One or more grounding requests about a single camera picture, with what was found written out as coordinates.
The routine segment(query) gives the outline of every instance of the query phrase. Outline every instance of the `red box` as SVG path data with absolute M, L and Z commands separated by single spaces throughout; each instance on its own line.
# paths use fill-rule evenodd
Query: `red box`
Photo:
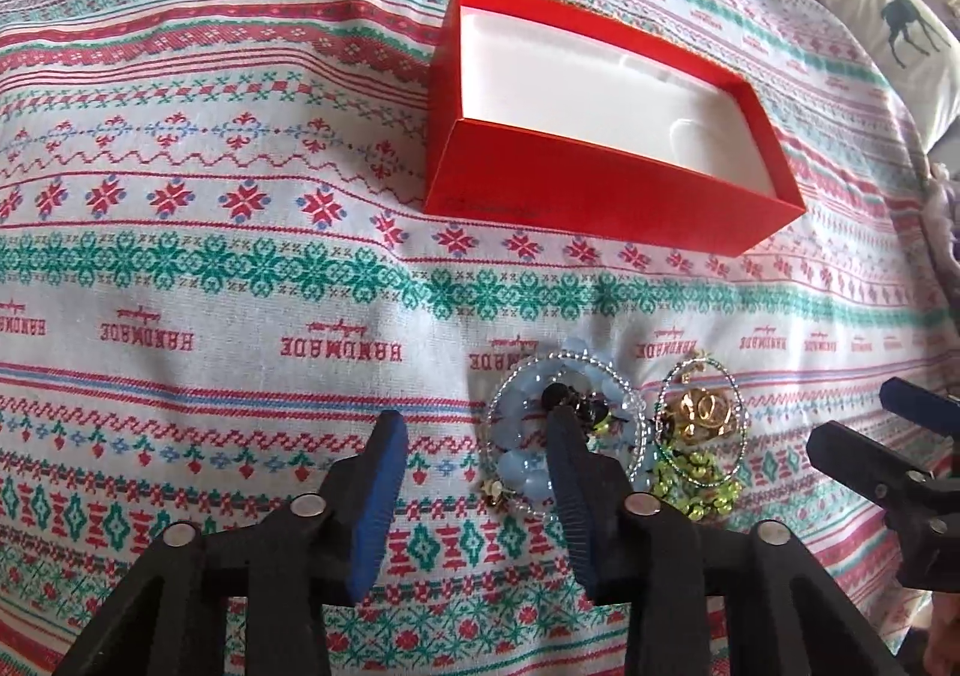
M 558 1 L 451 0 L 424 210 L 736 256 L 805 206 L 742 77 Z

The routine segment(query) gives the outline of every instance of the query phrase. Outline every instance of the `pillow with deer print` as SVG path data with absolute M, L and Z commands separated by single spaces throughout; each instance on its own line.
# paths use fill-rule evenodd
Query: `pillow with deer print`
M 960 41 L 921 0 L 818 1 L 874 59 L 930 152 L 960 115 Z

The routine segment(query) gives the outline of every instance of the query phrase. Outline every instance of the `person's hand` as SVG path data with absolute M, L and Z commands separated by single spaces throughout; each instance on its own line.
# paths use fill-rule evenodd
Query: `person's hand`
M 960 594 L 933 593 L 933 620 L 923 652 L 930 676 L 950 676 L 960 665 Z

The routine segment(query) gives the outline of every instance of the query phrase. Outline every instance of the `silver rivet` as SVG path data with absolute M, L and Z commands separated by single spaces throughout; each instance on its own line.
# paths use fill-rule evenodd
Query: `silver rivet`
M 293 511 L 294 516 L 301 518 L 320 516 L 326 510 L 326 500 L 319 494 L 301 494 L 290 503 L 290 510 Z
M 782 546 L 790 540 L 790 531 L 779 521 L 764 521 L 757 527 L 757 535 L 772 546 Z
M 623 501 L 623 507 L 627 509 L 627 513 L 635 516 L 653 516 L 654 513 L 659 513 L 661 503 L 653 494 L 634 492 Z
M 163 542 L 174 548 L 187 545 L 194 537 L 197 537 L 197 531 L 185 521 L 171 524 L 163 531 Z

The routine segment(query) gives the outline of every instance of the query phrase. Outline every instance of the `bedsheet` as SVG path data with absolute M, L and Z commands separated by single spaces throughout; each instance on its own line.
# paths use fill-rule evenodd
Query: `bedsheet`
M 957 379 L 912 122 L 812 0 L 563 1 L 750 78 L 806 215 L 738 259 L 424 217 L 448 0 L 0 0 L 3 673 L 50 670 L 167 523 L 257 521 L 387 406 L 408 472 L 376 587 L 328 609 L 334 668 L 616 672 L 625 610 L 584 599 L 558 526 L 479 494 L 483 401 L 566 337 L 648 399 L 690 349 L 722 360 L 754 419 L 727 525 L 781 518 L 896 645 L 896 542 L 805 439 L 838 418 L 943 458 L 877 400 Z M 241 672 L 239 602 L 227 649 Z

